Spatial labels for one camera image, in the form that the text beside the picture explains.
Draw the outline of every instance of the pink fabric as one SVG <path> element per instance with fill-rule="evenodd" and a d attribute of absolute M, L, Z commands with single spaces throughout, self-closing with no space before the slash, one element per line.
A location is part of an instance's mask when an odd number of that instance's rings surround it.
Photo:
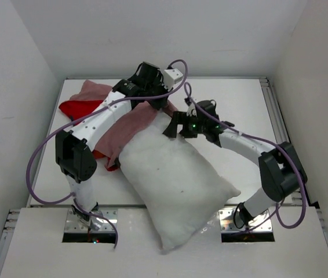
<path fill-rule="evenodd" d="M 90 80 L 85 80 L 79 94 L 73 95 L 70 100 L 104 100 L 112 87 L 104 84 L 96 84 Z M 177 108 L 168 101 L 168 106 L 163 112 L 169 116 Z M 95 150 L 110 158 L 105 167 L 114 165 L 115 159 L 119 156 L 124 146 L 133 136 L 146 127 L 155 119 L 158 111 L 153 109 L 149 103 L 140 103 L 134 110 L 121 117 L 98 141 Z"/>

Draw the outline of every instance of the white board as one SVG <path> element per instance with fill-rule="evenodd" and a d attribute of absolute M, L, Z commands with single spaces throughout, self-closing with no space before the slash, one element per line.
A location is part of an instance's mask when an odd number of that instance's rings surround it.
<path fill-rule="evenodd" d="M 282 207 L 287 223 L 299 207 Z M 230 277 L 328 278 L 328 249 L 316 210 L 285 230 L 272 219 L 275 242 L 222 243 L 217 217 L 167 255 L 146 209 L 118 210 L 119 242 L 62 243 L 67 208 L 24 208 L 14 230 L 1 278 Z"/>
<path fill-rule="evenodd" d="M 93 80 L 96 83 L 115 85 L 120 79 Z M 80 92 L 85 80 L 66 80 L 61 91 L 59 104 Z M 275 141 L 267 106 L 258 79 L 195 78 L 189 79 L 192 95 L 198 101 L 214 99 L 217 101 L 217 113 L 221 120 L 228 120 L 236 127 L 255 136 Z M 186 111 L 185 93 L 181 89 L 169 100 L 181 111 Z M 51 131 L 70 122 L 58 109 L 55 113 Z M 259 169 L 252 162 L 232 151 L 220 149 L 206 141 L 204 136 L 189 140 L 195 148 L 215 167 L 218 173 L 231 181 L 242 194 L 229 201 L 238 204 L 251 197 L 261 186 Z M 141 205 L 143 201 L 118 171 L 108 172 L 104 168 L 104 159 L 98 162 L 98 168 L 92 178 L 94 192 L 100 205 Z M 54 139 L 51 139 L 41 160 L 35 181 L 35 193 L 43 200 L 54 201 L 70 192 L 68 182 L 55 161 Z M 67 200 L 62 204 L 71 204 Z M 39 204 L 31 199 L 31 205 Z"/>

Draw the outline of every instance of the metal plate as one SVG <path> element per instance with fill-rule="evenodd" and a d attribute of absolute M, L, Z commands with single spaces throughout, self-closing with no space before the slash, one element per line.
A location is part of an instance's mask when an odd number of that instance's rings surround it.
<path fill-rule="evenodd" d="M 118 222 L 118 211 L 114 209 L 105 210 L 99 209 L 95 214 L 102 214 L 105 218 L 109 219 L 111 223 L 115 226 Z M 95 227 L 90 231 L 90 233 L 111 233 L 113 228 L 111 225 L 101 218 L 93 219 L 93 226 Z M 64 233 L 87 233 L 88 226 L 82 222 L 76 214 L 72 211 L 71 208 L 68 209 L 67 218 L 64 228 Z"/>
<path fill-rule="evenodd" d="M 238 229 L 238 228 L 236 228 L 236 226 L 234 224 L 233 215 L 234 215 L 235 209 L 236 209 L 236 207 L 225 207 L 219 211 L 220 225 L 221 225 L 222 233 L 237 233 L 237 232 L 245 231 L 245 227 L 243 227 L 242 229 Z M 261 224 L 268 217 L 269 217 L 269 212 L 267 210 L 264 213 L 262 213 L 261 215 L 258 215 L 252 221 L 250 221 L 249 228 L 252 228 L 252 227 L 255 227 L 255 226 Z M 267 220 L 261 226 L 259 226 L 255 230 L 250 231 L 249 233 L 273 233 L 271 220 Z"/>

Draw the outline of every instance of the red cloth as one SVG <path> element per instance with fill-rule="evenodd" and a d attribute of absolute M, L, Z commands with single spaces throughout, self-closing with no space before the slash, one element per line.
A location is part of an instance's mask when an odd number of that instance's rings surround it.
<path fill-rule="evenodd" d="M 85 80 L 81 91 L 73 95 L 70 100 L 61 103 L 59 108 L 71 120 L 77 120 L 93 112 L 104 101 L 111 89 L 111 86 Z M 163 109 L 163 112 L 172 116 L 176 110 L 177 108 L 168 101 L 168 106 Z M 116 170 L 115 160 L 124 146 L 136 133 L 149 126 L 157 114 L 158 111 L 147 102 L 137 105 L 102 136 L 93 150 L 94 157 L 97 159 L 102 155 L 107 156 L 105 168 L 108 171 Z"/>

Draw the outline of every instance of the white wall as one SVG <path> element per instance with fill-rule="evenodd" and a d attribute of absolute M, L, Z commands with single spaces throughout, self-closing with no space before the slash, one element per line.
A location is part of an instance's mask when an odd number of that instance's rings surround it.
<path fill-rule="evenodd" d="M 328 231 L 328 0 L 309 1 L 274 83 Z"/>
<path fill-rule="evenodd" d="M 9 0 L 0 0 L 0 236 L 26 205 L 25 167 L 44 138 L 59 84 Z"/>
<path fill-rule="evenodd" d="M 307 0 L 12 0 L 53 72 L 125 76 L 143 60 L 194 75 L 272 75 Z"/>

